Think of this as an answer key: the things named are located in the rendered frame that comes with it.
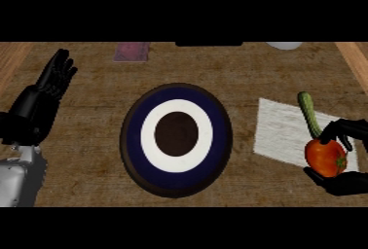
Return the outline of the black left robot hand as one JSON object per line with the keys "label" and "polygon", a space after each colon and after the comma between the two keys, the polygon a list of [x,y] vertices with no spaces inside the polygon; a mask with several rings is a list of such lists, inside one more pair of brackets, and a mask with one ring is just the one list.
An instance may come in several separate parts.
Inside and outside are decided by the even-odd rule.
{"label": "black left robot hand", "polygon": [[47,137],[76,71],[69,51],[59,49],[35,84],[23,89],[10,110],[0,112],[0,140],[4,145],[36,146]]}

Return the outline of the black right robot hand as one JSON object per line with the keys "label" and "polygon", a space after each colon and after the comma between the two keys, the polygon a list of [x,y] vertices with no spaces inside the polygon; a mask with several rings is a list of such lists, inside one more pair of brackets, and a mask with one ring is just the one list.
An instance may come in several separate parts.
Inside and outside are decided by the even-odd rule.
{"label": "black right robot hand", "polygon": [[[335,140],[345,152],[351,151],[351,145],[347,138],[351,137],[362,141],[368,152],[368,122],[365,120],[351,121],[338,119],[329,122],[322,134],[317,138],[322,144]],[[310,166],[303,168],[303,171],[314,184],[334,196],[348,196],[368,194],[368,173],[356,171],[344,172],[335,177],[323,177]]]}

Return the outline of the red tomato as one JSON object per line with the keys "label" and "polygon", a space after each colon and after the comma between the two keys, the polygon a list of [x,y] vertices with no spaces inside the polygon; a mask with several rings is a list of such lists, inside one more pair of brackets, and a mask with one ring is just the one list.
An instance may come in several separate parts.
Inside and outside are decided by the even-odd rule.
{"label": "red tomato", "polygon": [[317,139],[310,140],[304,146],[304,159],[323,177],[335,177],[345,170],[345,153],[335,140],[326,144]]}

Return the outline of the white placemat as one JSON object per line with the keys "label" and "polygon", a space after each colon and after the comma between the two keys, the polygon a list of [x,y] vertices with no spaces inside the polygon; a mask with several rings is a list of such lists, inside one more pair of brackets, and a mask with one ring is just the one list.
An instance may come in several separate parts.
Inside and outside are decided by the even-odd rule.
{"label": "white placemat", "polygon": [[300,108],[260,98],[252,152],[304,167],[304,145],[310,140]]}

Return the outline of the blue white brown plate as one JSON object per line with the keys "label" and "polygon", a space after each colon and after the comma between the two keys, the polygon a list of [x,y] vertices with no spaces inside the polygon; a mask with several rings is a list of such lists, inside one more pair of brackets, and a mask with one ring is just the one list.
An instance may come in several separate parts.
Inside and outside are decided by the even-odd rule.
{"label": "blue white brown plate", "polygon": [[133,104],[121,127],[121,158],[152,194],[177,198],[203,190],[221,174],[232,146],[229,115],[203,88],[167,84]]}

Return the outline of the pink box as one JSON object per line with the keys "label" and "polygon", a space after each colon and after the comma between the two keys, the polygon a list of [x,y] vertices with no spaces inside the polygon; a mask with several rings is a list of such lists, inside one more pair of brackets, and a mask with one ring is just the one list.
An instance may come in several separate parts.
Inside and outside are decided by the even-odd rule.
{"label": "pink box", "polygon": [[147,53],[147,42],[119,42],[115,49],[113,61],[144,62],[147,60]]}

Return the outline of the green cucumber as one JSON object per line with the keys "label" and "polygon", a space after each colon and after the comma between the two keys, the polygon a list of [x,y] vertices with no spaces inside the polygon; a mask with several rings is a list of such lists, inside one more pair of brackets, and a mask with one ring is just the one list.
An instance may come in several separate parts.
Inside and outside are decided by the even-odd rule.
{"label": "green cucumber", "polygon": [[301,110],[303,118],[305,120],[310,136],[311,138],[317,138],[322,134],[322,129],[316,121],[311,96],[305,91],[301,91],[297,94],[297,103]]}

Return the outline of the black appliance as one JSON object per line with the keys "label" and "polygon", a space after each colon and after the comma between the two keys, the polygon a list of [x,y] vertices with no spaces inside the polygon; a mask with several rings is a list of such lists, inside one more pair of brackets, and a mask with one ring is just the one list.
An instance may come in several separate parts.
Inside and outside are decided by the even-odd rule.
{"label": "black appliance", "polygon": [[242,42],[175,42],[178,47],[237,47]]}

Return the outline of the white bowl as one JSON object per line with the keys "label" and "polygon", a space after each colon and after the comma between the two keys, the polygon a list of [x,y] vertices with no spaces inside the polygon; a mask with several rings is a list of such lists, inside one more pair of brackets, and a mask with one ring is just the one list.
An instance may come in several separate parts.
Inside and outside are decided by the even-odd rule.
{"label": "white bowl", "polygon": [[300,42],[267,42],[267,45],[277,50],[289,51],[300,47]]}

